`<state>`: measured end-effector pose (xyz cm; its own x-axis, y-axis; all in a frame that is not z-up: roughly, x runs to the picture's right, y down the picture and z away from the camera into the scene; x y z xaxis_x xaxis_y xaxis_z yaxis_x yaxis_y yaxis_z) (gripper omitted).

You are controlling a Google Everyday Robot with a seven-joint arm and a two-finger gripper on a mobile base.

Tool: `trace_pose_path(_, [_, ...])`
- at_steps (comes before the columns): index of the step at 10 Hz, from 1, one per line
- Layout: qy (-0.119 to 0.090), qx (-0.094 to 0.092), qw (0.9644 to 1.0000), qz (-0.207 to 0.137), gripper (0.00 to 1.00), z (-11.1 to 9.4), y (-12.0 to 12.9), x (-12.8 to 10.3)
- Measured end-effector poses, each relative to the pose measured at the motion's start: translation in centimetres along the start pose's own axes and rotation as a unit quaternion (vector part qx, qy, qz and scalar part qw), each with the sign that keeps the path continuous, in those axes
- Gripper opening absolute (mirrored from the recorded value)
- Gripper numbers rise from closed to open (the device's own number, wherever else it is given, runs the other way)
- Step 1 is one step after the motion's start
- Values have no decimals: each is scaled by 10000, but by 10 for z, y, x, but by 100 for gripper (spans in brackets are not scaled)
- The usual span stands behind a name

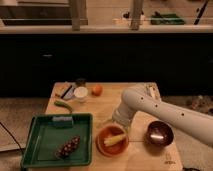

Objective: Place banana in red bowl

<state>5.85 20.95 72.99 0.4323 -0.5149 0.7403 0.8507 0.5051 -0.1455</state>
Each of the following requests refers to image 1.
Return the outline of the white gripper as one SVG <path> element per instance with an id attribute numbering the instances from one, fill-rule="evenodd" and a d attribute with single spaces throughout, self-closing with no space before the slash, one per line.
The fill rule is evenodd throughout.
<path id="1" fill-rule="evenodd" d="M 112 119 L 118 124 L 128 127 L 131 124 L 131 118 L 129 115 L 131 112 L 125 105 L 119 105 L 112 114 Z"/>

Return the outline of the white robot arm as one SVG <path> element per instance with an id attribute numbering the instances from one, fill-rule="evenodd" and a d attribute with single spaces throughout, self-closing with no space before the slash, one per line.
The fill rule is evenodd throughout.
<path id="1" fill-rule="evenodd" d="M 129 127 L 138 111 L 151 114 L 213 148 L 213 116 L 156 100 L 143 84 L 123 90 L 112 119 Z"/>

